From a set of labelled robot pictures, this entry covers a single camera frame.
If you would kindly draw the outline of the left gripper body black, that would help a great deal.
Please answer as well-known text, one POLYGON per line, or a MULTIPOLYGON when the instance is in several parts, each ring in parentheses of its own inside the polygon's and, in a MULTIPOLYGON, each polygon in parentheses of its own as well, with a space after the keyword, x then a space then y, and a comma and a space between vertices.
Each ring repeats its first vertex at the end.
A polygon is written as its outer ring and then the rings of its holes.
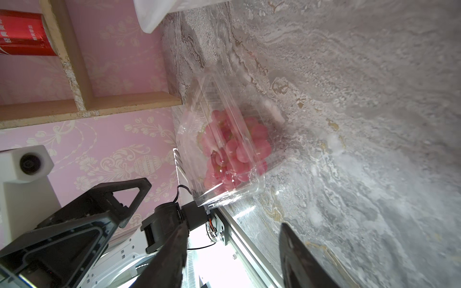
POLYGON ((1 287, 76 288, 119 225, 110 212, 34 229, 1 250, 1 287))

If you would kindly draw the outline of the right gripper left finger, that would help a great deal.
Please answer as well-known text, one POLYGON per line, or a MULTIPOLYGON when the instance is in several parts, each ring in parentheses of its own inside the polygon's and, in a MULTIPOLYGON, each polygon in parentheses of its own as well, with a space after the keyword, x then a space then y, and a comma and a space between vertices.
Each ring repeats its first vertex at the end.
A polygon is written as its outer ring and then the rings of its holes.
POLYGON ((131 288, 180 288, 187 263, 187 224, 180 224, 131 288))

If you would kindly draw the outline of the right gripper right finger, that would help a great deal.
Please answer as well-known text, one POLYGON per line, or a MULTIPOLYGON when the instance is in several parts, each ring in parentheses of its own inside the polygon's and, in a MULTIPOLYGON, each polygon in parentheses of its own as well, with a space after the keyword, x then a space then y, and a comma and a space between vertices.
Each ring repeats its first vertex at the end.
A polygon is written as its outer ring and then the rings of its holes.
POLYGON ((279 250, 286 288, 339 288, 287 223, 280 227, 279 250))

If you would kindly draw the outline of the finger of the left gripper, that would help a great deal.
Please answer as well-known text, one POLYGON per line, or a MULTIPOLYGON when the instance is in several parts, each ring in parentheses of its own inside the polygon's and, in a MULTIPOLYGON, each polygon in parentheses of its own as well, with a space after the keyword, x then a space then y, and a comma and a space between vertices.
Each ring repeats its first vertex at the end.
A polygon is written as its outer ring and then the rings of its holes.
POLYGON ((70 220, 110 212, 116 218, 118 227, 124 228, 151 187, 152 185, 147 178, 101 183, 62 207, 59 211, 39 223, 37 227, 45 228, 70 220), (122 204, 114 196, 116 192, 134 188, 137 188, 139 191, 130 206, 122 204))

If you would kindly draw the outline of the red grape bunch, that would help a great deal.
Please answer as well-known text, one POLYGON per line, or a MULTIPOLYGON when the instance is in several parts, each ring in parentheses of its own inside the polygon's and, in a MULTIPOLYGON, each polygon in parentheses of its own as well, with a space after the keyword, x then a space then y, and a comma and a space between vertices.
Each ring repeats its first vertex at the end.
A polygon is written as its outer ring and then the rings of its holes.
POLYGON ((272 154, 268 128, 255 117, 233 121, 235 112, 213 110, 211 121, 198 133, 199 146, 207 157, 203 180, 207 190, 234 190, 268 170, 272 154))

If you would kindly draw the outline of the clear plastic clamshell container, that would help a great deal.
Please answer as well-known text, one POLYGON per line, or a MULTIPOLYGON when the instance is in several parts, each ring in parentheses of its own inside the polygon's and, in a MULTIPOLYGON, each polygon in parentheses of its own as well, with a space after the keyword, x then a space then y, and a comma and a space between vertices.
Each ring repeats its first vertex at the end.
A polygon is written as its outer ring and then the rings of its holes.
POLYGON ((198 206, 217 208, 263 192, 284 159, 285 119, 270 100, 214 67, 193 79, 176 133, 198 206))

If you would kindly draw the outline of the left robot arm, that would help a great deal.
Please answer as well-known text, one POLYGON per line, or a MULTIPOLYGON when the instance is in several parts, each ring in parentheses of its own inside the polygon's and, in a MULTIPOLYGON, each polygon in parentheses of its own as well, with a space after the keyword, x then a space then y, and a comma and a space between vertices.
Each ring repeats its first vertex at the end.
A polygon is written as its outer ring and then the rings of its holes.
POLYGON ((110 243, 151 188, 145 178, 85 192, 1 250, 4 288, 178 288, 188 235, 208 220, 194 202, 159 205, 124 242, 110 243), (128 280, 121 277, 128 273, 128 280))

